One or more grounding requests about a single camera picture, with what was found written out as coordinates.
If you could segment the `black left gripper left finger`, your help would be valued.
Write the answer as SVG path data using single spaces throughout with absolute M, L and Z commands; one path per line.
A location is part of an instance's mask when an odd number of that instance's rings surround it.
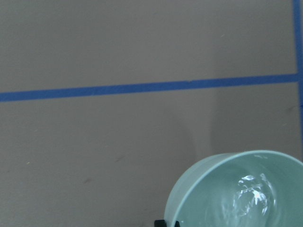
M 161 219 L 161 220 L 155 220 L 154 221 L 154 227 L 166 227 L 166 221 Z

